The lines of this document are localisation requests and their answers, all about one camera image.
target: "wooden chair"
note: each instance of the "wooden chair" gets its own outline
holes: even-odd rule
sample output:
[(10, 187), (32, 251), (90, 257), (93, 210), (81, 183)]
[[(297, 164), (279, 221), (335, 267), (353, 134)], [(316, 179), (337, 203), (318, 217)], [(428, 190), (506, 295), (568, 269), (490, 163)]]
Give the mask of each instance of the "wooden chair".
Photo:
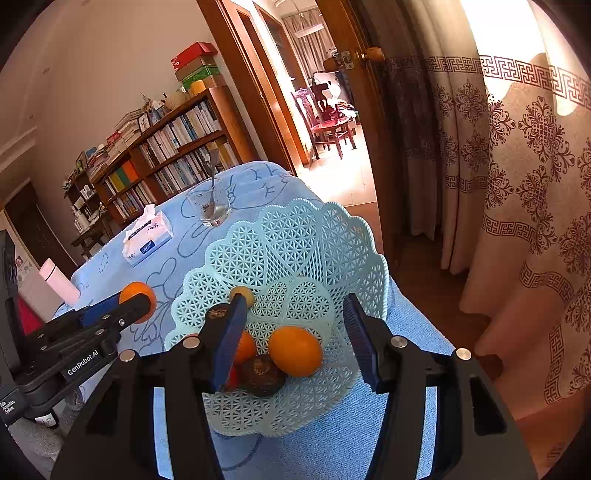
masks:
[(349, 140), (351, 140), (351, 146), (357, 148), (355, 141), (353, 140), (353, 134), (349, 129), (349, 118), (339, 116), (338, 112), (336, 113), (335, 118), (333, 118), (331, 111), (333, 111), (334, 108), (327, 104), (324, 95), (315, 95), (310, 88), (302, 88), (293, 92), (292, 95), (296, 102), (295, 105), (304, 119), (308, 133), (310, 134), (312, 148), (316, 154), (316, 159), (319, 158), (316, 145), (328, 145), (330, 149), (332, 144), (336, 145), (339, 157), (342, 159), (343, 151), (340, 147), (340, 140), (342, 138), (345, 139), (346, 143), (346, 139), (349, 137)]

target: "wooden bookshelf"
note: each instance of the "wooden bookshelf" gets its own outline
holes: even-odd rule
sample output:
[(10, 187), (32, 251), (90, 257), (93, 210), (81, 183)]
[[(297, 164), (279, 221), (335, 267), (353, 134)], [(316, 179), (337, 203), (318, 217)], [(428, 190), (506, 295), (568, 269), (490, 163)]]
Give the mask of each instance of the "wooden bookshelf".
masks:
[[(182, 115), (183, 113), (193, 109), (198, 103), (206, 99), (209, 100), (209, 104), (216, 114), (217, 120), (220, 123), (220, 130), (207, 134), (185, 145), (181, 145), (177, 149), (177, 154), (174, 154), (172, 157), (168, 158), (162, 163), (158, 163), (156, 166), (152, 167), (148, 160), (144, 158), (139, 146), (145, 143), (147, 139), (154, 135), (157, 131), (161, 130), (167, 123), (175, 120), (179, 115)], [(98, 196), (106, 206), (114, 221), (119, 226), (125, 227), (135, 220), (141, 212), (135, 212), (129, 217), (123, 218), (118, 208), (114, 204), (114, 201), (117, 198), (121, 197), (124, 193), (129, 192), (131, 189), (142, 182), (145, 182), (144, 186), (147, 186), (156, 198), (157, 205), (187, 190), (192, 185), (185, 187), (174, 194), (166, 194), (164, 189), (160, 186), (155, 175), (170, 164), (184, 157), (189, 152), (192, 152), (193, 150), (219, 138), (225, 139), (225, 141), (229, 143), (239, 163), (246, 163), (258, 158), (252, 143), (252, 139), (246, 130), (244, 121), (238, 112), (236, 103), (234, 102), (232, 94), (230, 93), (230, 90), (227, 86), (213, 87), (205, 90), (199, 95), (192, 97), (177, 109), (170, 112), (164, 118), (160, 119), (158, 123), (154, 124), (145, 132), (143, 132), (140, 137), (137, 138), (123, 152), (121, 152), (113, 160), (113, 162), (102, 168), (96, 175), (94, 175), (90, 181), (95, 186)], [(130, 163), (133, 165), (138, 178), (120, 192), (117, 192), (115, 195), (113, 195), (104, 185), (104, 182), (108, 175), (112, 174), (127, 161), (130, 161)]]

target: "blue tablecloth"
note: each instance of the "blue tablecloth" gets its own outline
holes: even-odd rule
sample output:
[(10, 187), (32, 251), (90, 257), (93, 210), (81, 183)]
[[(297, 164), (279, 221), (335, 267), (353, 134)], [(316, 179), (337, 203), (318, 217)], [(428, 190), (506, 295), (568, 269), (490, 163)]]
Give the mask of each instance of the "blue tablecloth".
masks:
[[(119, 350), (132, 348), (141, 355), (164, 350), (164, 337), (174, 328), (170, 314), (172, 301), (181, 293), (183, 278), (190, 269), (202, 266), (204, 252), (212, 241), (225, 237), (237, 220), (254, 221), (262, 207), (286, 205), (305, 198), (320, 206), (322, 202), (299, 179), (281, 167), (262, 161), (251, 162), (218, 175), (226, 186), (232, 214), (217, 228), (206, 228), (193, 212), (185, 194), (162, 204), (173, 226), (174, 238), (137, 265), (123, 259), (124, 233), (105, 245), (72, 277), (82, 292), (74, 308), (95, 304), (141, 280), (156, 293), (158, 308), (150, 321), (133, 325), (123, 332)], [(425, 350), (449, 354), (453, 347), (443, 335), (399, 291), (391, 280), (387, 323)], [(86, 381), (81, 389), (86, 398), (106, 369)], [(212, 432), (226, 479), (363, 479), (371, 461), (386, 405), (385, 395), (374, 395), (361, 380), (331, 412), (295, 433), (280, 438), (261, 435), (223, 437)], [(154, 430), (158, 470), (172, 478), (165, 429), (164, 393), (154, 392)], [(418, 478), (427, 475), (433, 457), (436, 397), (427, 391), (427, 409)]]

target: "red box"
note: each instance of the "red box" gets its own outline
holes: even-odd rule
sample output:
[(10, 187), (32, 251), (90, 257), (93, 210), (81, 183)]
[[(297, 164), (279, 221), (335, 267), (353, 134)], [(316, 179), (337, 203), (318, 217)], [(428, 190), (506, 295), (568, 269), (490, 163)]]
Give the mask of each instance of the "red box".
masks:
[(190, 47), (185, 48), (170, 63), (173, 64), (174, 71), (183, 68), (191, 60), (196, 59), (202, 55), (215, 55), (217, 53), (216, 47), (207, 42), (195, 42)]

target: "light blue plastic basket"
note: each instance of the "light blue plastic basket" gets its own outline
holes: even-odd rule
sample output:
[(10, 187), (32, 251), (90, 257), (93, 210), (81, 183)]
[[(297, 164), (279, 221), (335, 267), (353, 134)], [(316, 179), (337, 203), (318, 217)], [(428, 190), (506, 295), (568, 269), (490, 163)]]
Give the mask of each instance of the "light blue plastic basket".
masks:
[(259, 353), (278, 326), (298, 325), (323, 347), (322, 367), (311, 377), (288, 377), (270, 398), (244, 391), (204, 394), (209, 424), (228, 435), (293, 432), (333, 408), (359, 376), (343, 324), (343, 298), (354, 292), (368, 315), (385, 318), (388, 266), (375, 250), (368, 224), (333, 202), (315, 208), (296, 199), (265, 207), (256, 222), (237, 222), (207, 247), (205, 265), (185, 276), (172, 305), (176, 328), (170, 349), (203, 326), (209, 307), (228, 301), (232, 287), (255, 294), (246, 328)]

